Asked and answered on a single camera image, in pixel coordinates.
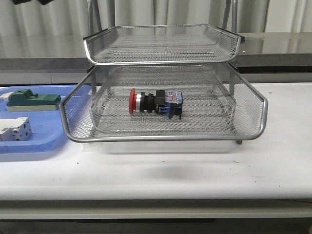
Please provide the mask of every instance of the silver metal frame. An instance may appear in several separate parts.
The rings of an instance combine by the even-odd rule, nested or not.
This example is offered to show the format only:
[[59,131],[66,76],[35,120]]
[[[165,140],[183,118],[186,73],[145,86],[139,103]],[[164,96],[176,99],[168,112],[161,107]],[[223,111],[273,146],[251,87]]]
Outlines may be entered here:
[[[233,2],[232,2],[232,0],[226,0],[222,28],[223,29],[227,28],[231,3],[232,3],[232,32],[236,33],[237,32],[238,0],[233,0]],[[109,27],[113,27],[113,26],[115,26],[115,1],[114,0],[107,0],[107,5],[108,5],[107,15],[108,15]],[[97,31],[99,32],[102,30],[102,26],[101,26],[101,19],[100,19],[99,8],[98,8],[98,0],[88,0],[89,35],[92,35],[94,33],[93,11],[95,11],[95,19],[97,22]]]
[[[233,38],[233,39],[237,39],[237,45],[236,45],[236,49],[235,49],[235,53],[234,56],[227,58],[227,59],[207,59],[207,60],[174,60],[174,61],[137,61],[137,62],[96,62],[91,58],[90,55],[90,49],[88,48],[88,43],[92,42],[95,39],[98,39],[99,37],[110,33],[112,30],[117,29],[117,28],[166,28],[166,27],[195,27],[195,26],[206,26],[206,27],[210,27],[215,29],[216,31],[219,31],[220,33],[223,33],[224,35]],[[97,66],[103,66],[103,65],[143,65],[143,64],[175,64],[175,63],[209,63],[209,62],[230,62],[232,60],[234,60],[237,56],[238,56],[238,51],[240,48],[240,44],[241,44],[241,36],[237,35],[235,33],[223,30],[221,28],[217,28],[208,24],[179,24],[179,25],[144,25],[144,26],[114,26],[112,28],[109,29],[104,29],[100,32],[97,32],[93,35],[87,36],[84,38],[84,49],[86,52],[86,56],[88,58],[88,60],[93,63],[94,65]]]
[[96,72],[99,67],[94,67],[87,76],[76,86],[76,88],[64,99],[61,101],[59,105],[59,109],[61,112],[61,119],[64,126],[64,130],[66,135],[75,142],[116,142],[116,141],[173,141],[173,140],[236,140],[236,141],[242,141],[242,140],[253,140],[258,138],[262,135],[267,121],[267,112],[268,112],[268,101],[267,99],[259,93],[255,88],[253,88],[248,81],[246,81],[237,71],[233,69],[232,66],[229,64],[224,64],[228,67],[228,69],[233,72],[233,74],[236,74],[237,77],[245,84],[247,87],[252,90],[254,93],[256,93],[260,98],[263,99],[263,108],[261,113],[261,123],[260,128],[257,134],[251,135],[251,136],[212,136],[212,135],[206,135],[206,136],[111,136],[111,137],[86,137],[86,138],[78,138],[74,137],[70,134],[69,124],[66,117],[65,112],[65,104],[70,99],[72,94],[80,88],[81,85],[85,83],[85,81],[91,77],[94,76],[94,73]]

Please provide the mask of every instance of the gray countertop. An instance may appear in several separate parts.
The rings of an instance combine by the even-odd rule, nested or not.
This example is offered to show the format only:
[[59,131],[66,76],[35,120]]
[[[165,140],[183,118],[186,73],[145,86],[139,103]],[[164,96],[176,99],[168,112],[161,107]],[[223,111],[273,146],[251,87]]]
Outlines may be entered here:
[[[312,32],[245,33],[238,67],[312,66]],[[0,38],[0,70],[86,69],[83,36]]]

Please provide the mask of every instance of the white curtain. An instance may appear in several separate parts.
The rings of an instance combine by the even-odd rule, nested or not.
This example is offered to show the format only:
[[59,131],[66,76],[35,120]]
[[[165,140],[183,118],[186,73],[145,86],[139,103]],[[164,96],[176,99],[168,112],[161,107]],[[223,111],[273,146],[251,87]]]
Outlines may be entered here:
[[[98,0],[102,28],[107,0]],[[116,25],[208,23],[222,26],[225,0],[115,0]],[[231,26],[229,17],[228,29]],[[238,32],[312,31],[312,0],[238,0]],[[0,36],[88,34],[87,0],[0,0]]]

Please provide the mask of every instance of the white countertop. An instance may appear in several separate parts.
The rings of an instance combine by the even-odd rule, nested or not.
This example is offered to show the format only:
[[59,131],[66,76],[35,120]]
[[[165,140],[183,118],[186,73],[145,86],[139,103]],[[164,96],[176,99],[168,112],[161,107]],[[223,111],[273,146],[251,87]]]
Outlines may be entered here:
[[264,134],[0,154],[1,200],[312,198],[312,83],[257,84]]

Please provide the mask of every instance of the wire mesh tray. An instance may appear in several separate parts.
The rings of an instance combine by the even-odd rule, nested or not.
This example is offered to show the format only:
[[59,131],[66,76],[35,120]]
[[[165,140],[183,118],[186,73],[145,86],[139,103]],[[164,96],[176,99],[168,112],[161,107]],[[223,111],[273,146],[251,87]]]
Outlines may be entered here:
[[[182,91],[182,118],[129,114],[129,93]],[[95,67],[61,103],[73,141],[248,140],[262,134],[268,102],[228,64]]]
[[227,62],[241,37],[206,24],[116,26],[84,38],[96,65]]

